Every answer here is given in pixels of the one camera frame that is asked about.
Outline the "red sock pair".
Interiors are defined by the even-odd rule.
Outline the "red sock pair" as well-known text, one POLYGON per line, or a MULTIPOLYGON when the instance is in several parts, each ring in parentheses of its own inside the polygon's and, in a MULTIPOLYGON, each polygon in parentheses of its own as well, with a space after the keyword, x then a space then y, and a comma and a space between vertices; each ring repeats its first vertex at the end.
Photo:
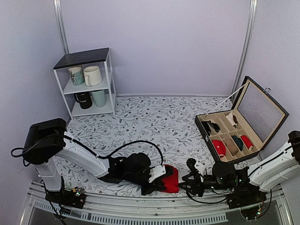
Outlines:
POLYGON ((162 178, 162 181, 165 184, 166 190, 163 191, 165 193, 178 193, 179 192, 179 172, 174 168, 174 175, 172 177, 162 178))

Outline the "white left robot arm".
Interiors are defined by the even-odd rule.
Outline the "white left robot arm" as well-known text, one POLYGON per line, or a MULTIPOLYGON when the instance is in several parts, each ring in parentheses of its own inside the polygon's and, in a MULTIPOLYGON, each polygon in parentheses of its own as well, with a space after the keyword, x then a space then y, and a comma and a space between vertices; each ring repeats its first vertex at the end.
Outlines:
POLYGON ((142 195, 154 191, 177 193, 178 170, 170 165, 151 166, 150 158, 140 152, 128 157, 100 156, 66 129, 66 122, 53 119, 30 126, 22 157, 33 164, 46 190, 59 203, 66 203, 70 194, 64 189, 64 181, 57 171, 53 157, 64 158, 99 180, 119 184, 129 181, 141 187, 142 195))

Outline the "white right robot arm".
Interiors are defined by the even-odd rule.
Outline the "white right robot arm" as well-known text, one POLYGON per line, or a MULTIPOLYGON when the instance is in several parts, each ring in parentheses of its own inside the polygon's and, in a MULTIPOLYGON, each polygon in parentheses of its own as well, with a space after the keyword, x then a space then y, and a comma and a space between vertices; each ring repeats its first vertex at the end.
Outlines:
POLYGON ((244 191, 242 200, 253 204, 261 192, 269 192, 277 184, 289 179, 300 170, 300 132, 292 131, 289 140, 263 161, 235 169, 234 165, 218 161, 212 168, 212 175, 203 175, 196 168, 196 160, 187 160, 190 173, 182 177, 179 188, 188 194, 203 196, 206 189, 244 191))

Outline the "black socks in box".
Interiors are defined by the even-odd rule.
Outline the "black socks in box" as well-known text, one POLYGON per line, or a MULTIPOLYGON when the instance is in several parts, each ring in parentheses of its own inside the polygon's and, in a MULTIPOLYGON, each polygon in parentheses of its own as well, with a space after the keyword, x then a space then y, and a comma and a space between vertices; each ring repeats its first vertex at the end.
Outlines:
POLYGON ((201 124, 203 125, 208 136, 211 135, 212 130, 214 130, 216 133, 220 131, 219 125, 217 123, 211 122, 210 120, 202 121, 201 124))

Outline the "red rolled sock with white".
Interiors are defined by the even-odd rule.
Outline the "red rolled sock with white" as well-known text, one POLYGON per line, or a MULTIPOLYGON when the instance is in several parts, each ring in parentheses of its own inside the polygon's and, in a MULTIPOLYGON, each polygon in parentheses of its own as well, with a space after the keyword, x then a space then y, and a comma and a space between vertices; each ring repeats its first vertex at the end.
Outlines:
POLYGON ((221 140, 212 140, 212 143, 219 155, 220 158, 223 158, 226 155, 226 147, 221 140))

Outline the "tan rolled sock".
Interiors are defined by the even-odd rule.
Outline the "tan rolled sock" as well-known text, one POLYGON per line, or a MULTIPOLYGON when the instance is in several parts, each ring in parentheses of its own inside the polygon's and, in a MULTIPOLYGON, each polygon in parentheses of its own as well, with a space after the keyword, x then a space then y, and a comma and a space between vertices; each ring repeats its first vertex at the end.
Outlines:
POLYGON ((227 138, 224 140, 224 143, 232 156, 236 156, 239 153, 239 148, 232 139, 227 138))

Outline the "floral table mat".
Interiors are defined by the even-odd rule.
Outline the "floral table mat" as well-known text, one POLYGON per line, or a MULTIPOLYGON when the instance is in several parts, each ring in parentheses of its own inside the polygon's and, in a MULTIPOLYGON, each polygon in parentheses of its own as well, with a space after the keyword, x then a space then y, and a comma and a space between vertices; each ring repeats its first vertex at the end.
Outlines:
POLYGON ((156 166, 172 165, 179 175, 189 173, 194 158, 211 173, 214 159, 196 124, 199 114, 232 107, 214 97, 118 97, 116 113, 75 117, 67 126, 75 139, 100 156, 127 157, 145 153, 156 166))

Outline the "green rolled sock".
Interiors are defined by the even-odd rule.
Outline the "green rolled sock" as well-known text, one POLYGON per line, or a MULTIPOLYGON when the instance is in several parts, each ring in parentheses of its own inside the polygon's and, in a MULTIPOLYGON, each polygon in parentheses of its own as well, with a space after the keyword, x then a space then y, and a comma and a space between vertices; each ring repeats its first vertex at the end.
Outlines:
POLYGON ((243 143, 242 139, 237 137, 236 135, 232 135, 232 139, 234 140, 234 142, 238 146, 239 150, 243 151, 244 143, 243 143))

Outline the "red rolled sock right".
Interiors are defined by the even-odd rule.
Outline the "red rolled sock right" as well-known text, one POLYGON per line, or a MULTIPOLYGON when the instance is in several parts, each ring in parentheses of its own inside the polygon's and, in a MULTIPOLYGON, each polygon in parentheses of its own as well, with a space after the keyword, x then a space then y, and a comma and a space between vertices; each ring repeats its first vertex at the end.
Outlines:
POLYGON ((244 142, 245 146, 248 148, 248 150, 252 150, 253 144, 250 141, 250 139, 246 135, 242 135, 241 139, 244 142))

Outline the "black compartment storage box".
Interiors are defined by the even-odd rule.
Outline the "black compartment storage box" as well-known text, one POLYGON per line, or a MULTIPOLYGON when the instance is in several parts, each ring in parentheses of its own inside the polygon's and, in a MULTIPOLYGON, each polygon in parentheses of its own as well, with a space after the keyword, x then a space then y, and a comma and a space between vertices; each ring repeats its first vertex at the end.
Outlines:
POLYGON ((289 115, 287 110, 269 94, 268 89, 263 89, 250 76, 245 76, 235 96, 236 99, 230 110, 221 110, 223 104, 219 104, 212 112, 195 117, 196 126, 215 162, 236 164, 257 156, 266 148, 289 115), (237 128, 233 128, 225 117, 229 113, 236 116, 237 128), (208 136, 201 124, 202 121, 207 120, 217 123, 220 131, 216 133, 212 130, 211 135, 208 136), (244 144, 243 151, 239 150, 236 156, 232 156, 224 143, 225 139, 232 139, 232 135, 239 138, 246 135, 253 144, 252 150, 248 150, 244 144), (221 140, 224 143, 226 155, 223 158, 219 157, 212 140, 221 140))

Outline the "white sock in box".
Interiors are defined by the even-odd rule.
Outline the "white sock in box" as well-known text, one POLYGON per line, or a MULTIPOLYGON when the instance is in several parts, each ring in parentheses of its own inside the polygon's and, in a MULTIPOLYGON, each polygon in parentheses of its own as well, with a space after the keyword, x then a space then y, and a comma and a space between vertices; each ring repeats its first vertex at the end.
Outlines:
POLYGON ((237 128, 238 121, 236 116, 231 112, 225 116, 233 128, 237 128))

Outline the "mint green tumbler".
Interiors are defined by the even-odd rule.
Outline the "mint green tumbler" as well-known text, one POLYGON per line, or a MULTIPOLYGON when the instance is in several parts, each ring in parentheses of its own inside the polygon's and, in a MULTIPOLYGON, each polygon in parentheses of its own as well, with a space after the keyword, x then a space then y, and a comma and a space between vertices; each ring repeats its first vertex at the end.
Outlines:
POLYGON ((94 102, 97 107, 103 107, 106 104, 105 101, 105 91, 104 90, 97 90, 91 92, 94 102))

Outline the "black mug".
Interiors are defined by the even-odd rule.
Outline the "black mug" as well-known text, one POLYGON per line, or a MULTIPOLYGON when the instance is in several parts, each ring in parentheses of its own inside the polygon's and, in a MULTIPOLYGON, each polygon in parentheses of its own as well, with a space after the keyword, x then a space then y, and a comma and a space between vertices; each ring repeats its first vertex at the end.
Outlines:
POLYGON ((74 94, 75 101, 79 103, 82 109, 89 109, 92 107, 92 100, 89 92, 81 92, 74 94))

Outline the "right metal pole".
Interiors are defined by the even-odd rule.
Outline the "right metal pole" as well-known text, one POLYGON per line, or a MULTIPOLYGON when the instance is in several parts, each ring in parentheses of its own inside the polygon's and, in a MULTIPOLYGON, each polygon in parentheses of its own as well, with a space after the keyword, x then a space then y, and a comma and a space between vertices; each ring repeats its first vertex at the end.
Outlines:
POLYGON ((235 80, 234 80, 233 87, 232 87, 232 94, 234 94, 234 95, 236 93, 236 90, 238 89, 238 85, 241 81, 244 66, 245 66, 245 63, 246 63, 247 54, 248 54, 250 41, 251 41, 251 37, 252 37, 253 29, 254 29, 254 24, 255 24, 257 4, 258 4, 258 0, 251 0, 250 1, 250 7, 249 7, 249 13, 248 13, 248 20, 247 20, 247 27, 246 27, 246 34, 245 34, 245 38, 244 38, 244 44, 243 44, 243 48, 242 48, 242 52, 241 52, 240 61, 239 61, 239 64, 238 64, 237 73, 236 73, 235 80))

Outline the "metal pole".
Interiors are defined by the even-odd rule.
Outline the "metal pole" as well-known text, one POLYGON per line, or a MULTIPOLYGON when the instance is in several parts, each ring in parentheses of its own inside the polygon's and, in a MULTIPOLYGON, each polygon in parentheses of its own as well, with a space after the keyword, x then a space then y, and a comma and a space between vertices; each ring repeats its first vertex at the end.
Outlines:
POLYGON ((245 34, 245 38, 244 38, 244 44, 243 44, 243 48, 242 48, 242 52, 241 52, 240 61, 239 61, 239 64, 238 64, 237 73, 236 73, 235 80, 234 80, 233 87, 232 87, 232 94, 234 94, 234 95, 236 93, 236 90, 238 89, 238 85, 241 81, 244 66, 245 66, 245 63, 246 63, 247 54, 248 54, 250 41, 251 41, 251 37, 252 37, 253 29, 254 29, 254 24, 255 24, 257 4, 258 4, 258 0, 251 0, 250 1, 250 7, 249 7, 249 13, 248 13, 248 20, 247 20, 247 27, 246 27, 246 34, 245 34))
POLYGON ((63 21, 63 13, 60 0, 53 0, 56 23, 59 31, 60 41, 64 54, 69 54, 68 41, 66 36, 65 25, 63 21))

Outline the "cream white mug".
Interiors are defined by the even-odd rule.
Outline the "cream white mug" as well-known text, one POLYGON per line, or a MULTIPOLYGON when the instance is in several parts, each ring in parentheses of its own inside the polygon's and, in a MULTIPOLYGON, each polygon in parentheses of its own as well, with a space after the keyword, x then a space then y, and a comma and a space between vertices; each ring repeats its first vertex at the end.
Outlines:
POLYGON ((83 70, 85 84, 90 87, 102 82, 102 76, 99 66, 89 66, 83 70))

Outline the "white shelf black top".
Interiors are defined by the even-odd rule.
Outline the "white shelf black top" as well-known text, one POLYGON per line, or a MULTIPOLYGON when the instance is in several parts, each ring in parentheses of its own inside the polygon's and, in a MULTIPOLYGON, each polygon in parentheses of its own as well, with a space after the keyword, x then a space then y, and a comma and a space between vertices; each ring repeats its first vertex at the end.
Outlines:
POLYGON ((66 54, 53 67, 53 72, 71 119, 115 114, 110 48, 66 54))

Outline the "teal patterned mug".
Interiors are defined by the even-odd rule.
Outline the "teal patterned mug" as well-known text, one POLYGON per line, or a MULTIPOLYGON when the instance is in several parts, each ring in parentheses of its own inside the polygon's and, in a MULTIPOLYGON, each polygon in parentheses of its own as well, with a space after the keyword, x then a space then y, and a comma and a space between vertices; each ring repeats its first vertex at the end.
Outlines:
POLYGON ((74 86, 79 86, 85 83, 82 66, 68 68, 71 82, 74 86))

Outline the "left metal pole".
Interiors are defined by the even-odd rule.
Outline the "left metal pole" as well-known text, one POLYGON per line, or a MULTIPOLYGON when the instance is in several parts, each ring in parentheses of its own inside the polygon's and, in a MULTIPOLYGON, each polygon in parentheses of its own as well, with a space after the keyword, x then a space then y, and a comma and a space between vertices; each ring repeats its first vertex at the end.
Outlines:
POLYGON ((53 0, 56 23, 59 31, 60 41, 64 54, 69 54, 68 41, 66 36, 65 25, 63 21, 63 13, 60 0, 53 0))

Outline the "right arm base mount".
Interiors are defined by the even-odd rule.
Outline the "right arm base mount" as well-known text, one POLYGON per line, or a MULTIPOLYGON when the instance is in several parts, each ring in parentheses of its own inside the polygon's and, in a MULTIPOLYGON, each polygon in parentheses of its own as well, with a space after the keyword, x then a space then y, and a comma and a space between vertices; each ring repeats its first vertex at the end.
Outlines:
POLYGON ((246 207, 252 204, 261 203, 261 206, 255 208, 243 209, 240 211, 242 217, 247 221, 253 221, 264 216, 272 202, 272 190, 270 190, 269 204, 266 206, 267 193, 259 191, 257 187, 248 187, 242 190, 236 190, 232 194, 229 194, 226 199, 226 203, 229 209, 235 209, 240 207, 246 207))

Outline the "metal front rail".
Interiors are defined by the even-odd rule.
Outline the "metal front rail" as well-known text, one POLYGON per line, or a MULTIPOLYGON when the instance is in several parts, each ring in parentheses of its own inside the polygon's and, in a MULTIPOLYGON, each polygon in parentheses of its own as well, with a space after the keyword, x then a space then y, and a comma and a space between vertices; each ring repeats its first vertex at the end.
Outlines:
MULTIPOLYGON (((271 216, 271 225, 275 224, 275 219, 282 225, 295 225, 282 189, 279 186, 273 189, 271 204, 275 204, 276 210, 271 213, 269 208, 264 215, 271 216)), ((35 181, 28 190, 24 207, 20 225, 29 224, 34 208, 55 213, 45 199, 44 186, 35 181)), ((228 222, 227 213, 231 212, 238 212, 241 224, 253 225, 256 221, 266 225, 263 219, 267 219, 262 216, 261 220, 249 221, 242 217, 242 210, 258 207, 258 203, 229 209, 226 201, 202 204, 188 197, 142 198, 86 193, 83 209, 63 207, 70 210, 70 213, 62 213, 64 217, 103 225, 213 225, 228 222)))

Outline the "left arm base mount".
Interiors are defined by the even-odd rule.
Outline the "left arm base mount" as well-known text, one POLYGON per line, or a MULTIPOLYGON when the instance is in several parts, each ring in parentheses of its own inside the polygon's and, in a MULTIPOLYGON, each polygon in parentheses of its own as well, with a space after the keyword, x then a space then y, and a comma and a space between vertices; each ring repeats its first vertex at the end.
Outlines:
POLYGON ((77 191, 71 191, 65 189, 65 183, 63 177, 60 176, 61 188, 59 191, 50 191, 46 189, 45 199, 52 203, 57 203, 63 206, 69 206, 73 208, 83 209, 86 195, 77 194, 77 191))

